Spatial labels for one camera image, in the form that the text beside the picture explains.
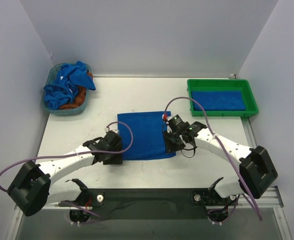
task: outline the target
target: green tray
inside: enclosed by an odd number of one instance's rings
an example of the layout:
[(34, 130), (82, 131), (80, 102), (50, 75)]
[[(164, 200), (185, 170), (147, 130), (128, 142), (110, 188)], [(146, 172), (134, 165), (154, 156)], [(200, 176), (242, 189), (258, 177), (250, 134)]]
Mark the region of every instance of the green tray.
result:
[[(189, 79), (187, 81), (189, 97), (192, 91), (241, 91), (246, 106), (245, 111), (206, 111), (212, 117), (251, 117), (259, 112), (249, 82), (244, 79)], [(194, 110), (192, 101), (191, 115), (202, 117), (203, 112)]]

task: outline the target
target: screw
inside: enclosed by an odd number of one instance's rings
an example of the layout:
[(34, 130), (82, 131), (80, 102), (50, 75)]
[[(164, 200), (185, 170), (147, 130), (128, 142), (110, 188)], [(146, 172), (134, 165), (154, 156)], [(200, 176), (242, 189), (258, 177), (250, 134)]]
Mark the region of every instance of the screw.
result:
[(199, 202), (201, 200), (201, 196), (199, 194), (196, 194), (194, 196), (194, 199), (195, 199), (196, 202)]
[(98, 195), (97, 196), (97, 202), (101, 203), (103, 201), (103, 195)]

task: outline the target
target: crumpled blue towel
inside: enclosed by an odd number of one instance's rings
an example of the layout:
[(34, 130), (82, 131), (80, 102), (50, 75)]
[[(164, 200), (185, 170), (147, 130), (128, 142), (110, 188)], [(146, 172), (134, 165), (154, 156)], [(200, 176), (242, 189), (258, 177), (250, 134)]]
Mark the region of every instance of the crumpled blue towel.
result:
[[(206, 111), (245, 111), (241, 91), (192, 91), (191, 96)], [(201, 109), (193, 103), (197, 111)]]
[(78, 61), (76, 64), (64, 64), (58, 71), (53, 84), (46, 85), (44, 100), (49, 109), (59, 109), (64, 104), (73, 103), (78, 95), (78, 87), (96, 90), (93, 80), (87, 75), (86, 65)]
[[(176, 155), (176, 153), (166, 153), (162, 135), (162, 114), (163, 111), (118, 114), (118, 121), (129, 125), (133, 132), (133, 144), (122, 154), (123, 160), (166, 159)], [(122, 124), (118, 125), (118, 129), (125, 149), (130, 144), (130, 133)]]

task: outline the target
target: folded blue cloth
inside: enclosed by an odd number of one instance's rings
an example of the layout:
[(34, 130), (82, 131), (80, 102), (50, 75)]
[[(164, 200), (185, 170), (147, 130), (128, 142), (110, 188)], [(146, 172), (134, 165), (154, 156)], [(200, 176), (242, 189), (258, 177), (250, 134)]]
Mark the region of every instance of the folded blue cloth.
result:
[[(162, 114), (163, 111), (118, 114), (118, 121), (129, 125), (134, 137), (131, 148), (122, 154), (123, 160), (166, 159), (176, 155), (166, 153), (162, 135)], [(130, 133), (122, 124), (118, 125), (118, 129), (125, 149), (130, 144)]]
[[(241, 91), (192, 91), (191, 96), (206, 111), (245, 111)], [(193, 103), (197, 111), (201, 109)]]
[(78, 86), (96, 90), (92, 78), (87, 75), (86, 65), (81, 61), (76, 64), (62, 65), (54, 83), (43, 88), (47, 107), (59, 109), (64, 104), (73, 103), (74, 98), (78, 95)]

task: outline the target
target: blue towel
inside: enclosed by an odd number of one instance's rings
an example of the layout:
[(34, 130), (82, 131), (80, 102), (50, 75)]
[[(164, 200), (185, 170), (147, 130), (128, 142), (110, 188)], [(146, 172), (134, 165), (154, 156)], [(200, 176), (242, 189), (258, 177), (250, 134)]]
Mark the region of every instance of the blue towel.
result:
[[(246, 106), (240, 91), (192, 91), (191, 96), (206, 111), (245, 111)], [(193, 103), (197, 111), (201, 109)]]
[[(118, 114), (118, 121), (128, 124), (134, 136), (131, 148), (122, 154), (123, 160), (166, 159), (176, 155), (176, 153), (166, 153), (162, 136), (162, 114), (163, 111)], [(125, 149), (130, 144), (130, 133), (121, 124), (118, 125), (118, 129)]]
[(96, 90), (91, 77), (87, 75), (86, 65), (81, 61), (76, 64), (62, 65), (54, 83), (43, 88), (47, 107), (49, 109), (59, 109), (64, 104), (73, 103), (78, 95), (78, 86)]

